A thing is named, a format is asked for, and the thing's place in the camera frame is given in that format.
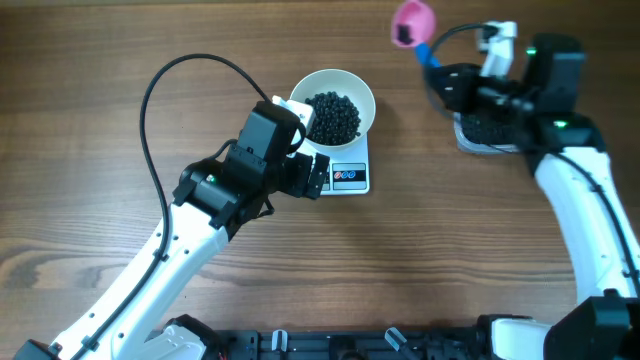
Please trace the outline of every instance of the pink cup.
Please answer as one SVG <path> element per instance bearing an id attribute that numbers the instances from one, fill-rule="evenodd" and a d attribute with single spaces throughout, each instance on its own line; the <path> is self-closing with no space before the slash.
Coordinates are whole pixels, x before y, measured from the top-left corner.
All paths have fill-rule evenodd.
<path id="1" fill-rule="evenodd" d="M 398 40 L 398 26 L 408 27 L 410 43 Z M 393 16 L 391 41 L 401 48 L 414 48 L 429 41 L 435 31 L 436 15 L 433 10 L 420 0 L 407 0 Z"/>

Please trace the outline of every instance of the white bowl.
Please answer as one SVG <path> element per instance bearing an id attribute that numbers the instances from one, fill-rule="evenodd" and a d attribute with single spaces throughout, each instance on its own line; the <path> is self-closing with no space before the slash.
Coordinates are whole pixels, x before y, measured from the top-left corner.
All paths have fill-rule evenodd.
<path id="1" fill-rule="evenodd" d="M 344 70 L 326 69 L 307 75 L 293 89 L 290 99 L 304 103 L 307 98 L 312 99 L 316 94 L 323 94 L 329 91 L 335 91 L 338 96 L 348 96 L 349 100 L 358 109 L 360 113 L 358 115 L 360 117 L 360 126 L 358 126 L 360 136 L 356 136 L 355 139 L 344 145 L 334 146 L 322 145 L 305 139 L 307 143 L 320 152 L 342 150 L 353 145 L 369 131 L 376 116 L 376 101 L 369 86 L 356 75 Z"/>

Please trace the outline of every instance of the kitchen scale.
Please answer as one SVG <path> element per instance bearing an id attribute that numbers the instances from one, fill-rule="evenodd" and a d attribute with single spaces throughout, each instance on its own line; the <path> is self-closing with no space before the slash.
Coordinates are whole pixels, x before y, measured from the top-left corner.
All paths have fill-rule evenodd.
<path id="1" fill-rule="evenodd" d="M 307 131 L 311 128 L 309 120 L 313 124 L 315 118 L 311 106 L 293 100 L 285 101 L 279 96 L 273 96 L 273 103 L 298 115 Z M 299 139 L 300 136 L 296 133 L 291 144 L 297 143 Z M 316 153 L 319 151 L 305 140 L 298 152 L 312 156 L 315 163 Z M 330 158 L 322 195 L 360 195 L 369 192 L 369 147 L 366 133 L 347 148 L 322 150 L 320 154 Z"/>
<path id="2" fill-rule="evenodd" d="M 369 192 L 369 147 L 367 134 L 343 150 L 323 151 L 328 156 L 329 169 L 322 185 L 322 195 L 358 195 Z M 306 140 L 299 153 L 313 156 L 318 152 Z"/>

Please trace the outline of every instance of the wood grain surface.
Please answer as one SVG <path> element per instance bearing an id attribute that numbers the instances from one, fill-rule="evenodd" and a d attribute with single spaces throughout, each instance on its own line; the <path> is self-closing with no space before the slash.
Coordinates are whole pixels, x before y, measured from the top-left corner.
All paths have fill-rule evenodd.
<path id="1" fill-rule="evenodd" d="M 544 195 L 519 156 L 459 152 L 425 98 L 410 51 L 389 41 L 399 1 L 264 2 L 0 10 L 0 358 L 51 341 L 146 241 L 160 206 L 138 114 L 175 57 L 229 58 L 268 94 L 341 68 L 372 88 L 372 190 L 318 201 L 273 196 L 189 283 L 166 318 L 213 328 L 384 329 L 469 325 L 482 313 L 556 321 L 574 279 Z M 578 109 L 600 126 L 631 222 L 640 224 L 640 55 L 634 1 L 445 1 L 439 31 L 519 23 L 518 61 L 536 32 L 582 39 Z M 481 62 L 471 35 L 443 62 Z M 236 137 L 258 97 L 235 73 L 185 63 L 156 87 L 148 137 L 166 193 L 182 169 Z"/>

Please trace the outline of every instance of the black cable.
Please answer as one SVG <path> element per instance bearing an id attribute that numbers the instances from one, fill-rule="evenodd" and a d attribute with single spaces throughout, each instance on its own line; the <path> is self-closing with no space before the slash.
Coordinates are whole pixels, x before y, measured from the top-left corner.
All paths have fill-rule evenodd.
<path id="1" fill-rule="evenodd" d="M 231 144 L 237 144 L 238 140 L 236 139 L 229 139 L 227 141 L 224 142 L 224 144 L 222 144 L 222 146 L 220 147 L 220 149 L 218 149 L 218 151 L 216 151 L 215 154 L 205 158 L 206 160 L 215 160 L 218 158 L 218 156 L 222 155 L 222 152 L 224 151 L 224 149 L 228 148 L 229 145 Z"/>
<path id="2" fill-rule="evenodd" d="M 460 25 L 460 26 L 456 26 L 454 28 L 451 28 L 449 30 L 447 30 L 447 32 L 445 32 L 444 34 L 440 35 L 439 38 L 436 39 L 436 41 L 433 43 L 433 46 L 431 47 L 429 54 L 427 55 L 427 61 L 425 67 L 424 67 L 424 72 L 425 72 L 425 79 L 427 80 L 427 99 L 429 99 L 429 102 L 431 103 L 431 106 L 433 106 L 434 109 L 436 109 L 440 114 L 442 114 L 442 116 L 444 116 L 447 119 L 453 119 L 453 115 L 451 113 L 449 113 L 442 105 L 440 105 L 440 103 L 436 100 L 436 98 L 433 97 L 433 91 L 431 89 L 431 80 L 430 80 L 430 75 L 429 75 L 429 71 L 432 68 L 431 65 L 431 60 L 434 57 L 434 54 L 436 53 L 436 51 L 438 50 L 438 48 L 445 42 L 447 41 L 451 36 L 463 32 L 463 31 L 467 31 L 467 30 L 474 30 L 474 29 L 486 29 L 486 28 L 494 28 L 493 26 L 490 25 L 485 25 L 485 24 L 480 24 L 480 23 L 475 23 L 475 24 L 465 24 L 465 25 Z"/>
<path id="3" fill-rule="evenodd" d="M 158 173 L 156 172 L 155 166 L 153 165 L 153 160 L 151 160 L 151 154 L 149 152 L 149 145 L 147 144 L 147 135 L 145 131 L 145 119 L 147 114 L 147 105 L 149 103 L 149 97 L 151 96 L 151 92 L 153 91 L 153 88 L 156 86 L 156 83 L 158 82 L 158 80 L 160 80 L 162 75 L 164 75 L 164 73 L 166 73 L 169 69 L 171 69 L 175 65 L 191 59 L 209 59 L 209 60 L 221 62 L 229 66 L 230 68 L 235 70 L 237 73 L 239 73 L 243 78 L 245 78 L 265 101 L 271 102 L 271 100 L 269 100 L 269 98 L 262 91 L 262 89 L 260 89 L 258 84 L 256 84 L 256 82 L 253 81 L 253 79 L 246 72 L 244 72 L 244 70 L 239 68 L 236 64 L 232 63 L 231 61 L 216 55 L 191 54 L 191 55 L 181 56 L 169 62 L 162 69 L 160 69 L 160 71 L 158 71 L 158 73 L 153 77 L 153 79 L 151 80 L 151 83 L 149 83 L 149 86 L 147 87 L 147 91 L 145 92 L 144 97 L 142 98 L 142 106 L 140 107 L 140 142 L 142 143 L 142 153 L 144 154 L 144 158 L 147 162 L 147 166 L 149 167 L 149 172 L 151 173 L 151 179 L 153 179 L 153 184 L 156 187 L 156 191 L 158 192 L 158 198 L 160 199 L 160 205 L 162 206 L 162 221 L 163 221 L 162 241 L 160 242 L 160 247 L 155 252 L 155 256 L 151 261 L 149 268 L 147 268 L 147 271 L 145 271 L 145 273 L 142 275 L 142 277 L 140 278 L 136 286 L 133 288 L 133 290 L 131 290 L 129 295 L 127 295 L 127 297 L 116 308 L 116 310 L 114 310 L 114 312 L 109 316 L 109 318 L 105 320 L 105 322 L 102 325 L 100 325 L 100 327 L 95 331 L 95 333 L 93 333 L 93 335 L 86 341 L 83 340 L 82 348 L 80 348 L 80 350 L 71 358 L 71 360 L 80 359 L 87 352 L 87 350 L 92 349 L 95 346 L 95 344 L 97 343 L 98 339 L 102 336 L 102 334 L 109 328 L 109 326 L 111 326 L 111 324 L 113 324 L 113 322 L 118 318 L 118 316 L 120 316 L 120 314 L 129 305 L 129 303 L 131 303 L 131 301 L 136 297 L 136 295 L 138 295 L 138 293 L 144 287 L 144 285 L 146 285 L 147 280 L 149 280 L 149 278 L 151 277 L 155 269 L 158 267 L 158 264 L 166 254 L 166 250 L 168 247 L 167 245 L 169 243 L 170 213 L 169 213 L 169 207 L 167 205 L 167 199 L 165 198 L 164 191 L 162 190 L 162 184 L 160 183 L 160 179 L 158 178 Z M 224 148 L 226 146 L 223 145 L 223 147 L 219 150 L 219 153 L 222 153 L 222 151 L 224 151 Z"/>

